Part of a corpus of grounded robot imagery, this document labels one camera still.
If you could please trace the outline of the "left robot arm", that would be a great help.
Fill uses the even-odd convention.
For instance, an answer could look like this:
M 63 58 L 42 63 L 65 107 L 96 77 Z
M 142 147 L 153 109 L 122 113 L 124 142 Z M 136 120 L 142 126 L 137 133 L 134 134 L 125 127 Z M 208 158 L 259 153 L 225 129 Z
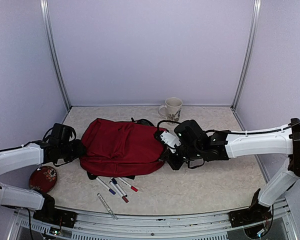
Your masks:
M 28 166 L 40 166 L 58 161 L 65 164 L 86 154 L 86 147 L 77 138 L 73 127 L 55 123 L 41 140 L 0 150 L 0 176 Z M 60 218 L 55 200 L 37 190 L 27 190 L 0 183 L 0 206 L 32 209 L 36 214 L 53 223 Z

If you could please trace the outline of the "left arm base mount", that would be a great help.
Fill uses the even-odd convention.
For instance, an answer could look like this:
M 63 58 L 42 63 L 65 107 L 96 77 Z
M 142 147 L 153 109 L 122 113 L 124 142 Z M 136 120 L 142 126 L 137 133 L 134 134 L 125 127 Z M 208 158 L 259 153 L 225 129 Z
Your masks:
M 77 213 L 58 208 L 56 208 L 52 214 L 44 213 L 42 210 L 36 210 L 33 214 L 33 218 L 44 223 L 73 229 L 77 219 Z

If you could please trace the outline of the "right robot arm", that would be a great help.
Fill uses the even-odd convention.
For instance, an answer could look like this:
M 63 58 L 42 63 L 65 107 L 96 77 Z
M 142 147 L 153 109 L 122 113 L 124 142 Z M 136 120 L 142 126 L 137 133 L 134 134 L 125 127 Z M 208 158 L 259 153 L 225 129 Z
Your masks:
M 207 130 L 195 120 L 178 123 L 174 134 L 163 131 L 159 140 L 170 151 L 168 164 L 179 170 L 183 164 L 202 160 L 227 161 L 242 156 L 282 154 L 287 158 L 269 182 L 258 189 L 246 210 L 246 218 L 256 222 L 267 212 L 285 191 L 300 179 L 300 120 L 292 118 L 290 123 L 279 127 L 253 130 Z

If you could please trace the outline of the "red backpack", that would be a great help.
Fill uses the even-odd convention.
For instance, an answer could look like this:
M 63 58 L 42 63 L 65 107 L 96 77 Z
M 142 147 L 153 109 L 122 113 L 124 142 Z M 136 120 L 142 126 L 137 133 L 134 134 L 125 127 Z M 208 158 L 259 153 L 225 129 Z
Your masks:
M 89 174 L 133 177 L 151 174 L 165 164 L 168 148 L 155 139 L 157 127 L 147 119 L 112 121 L 97 118 L 82 135 L 86 148 L 79 158 Z

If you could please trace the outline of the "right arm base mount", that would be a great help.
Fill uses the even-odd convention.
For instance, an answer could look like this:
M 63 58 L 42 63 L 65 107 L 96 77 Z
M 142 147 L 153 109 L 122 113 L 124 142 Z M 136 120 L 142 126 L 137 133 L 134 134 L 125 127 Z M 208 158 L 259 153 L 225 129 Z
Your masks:
M 228 213 L 232 228 L 241 227 L 271 219 L 273 214 L 269 211 L 240 209 Z

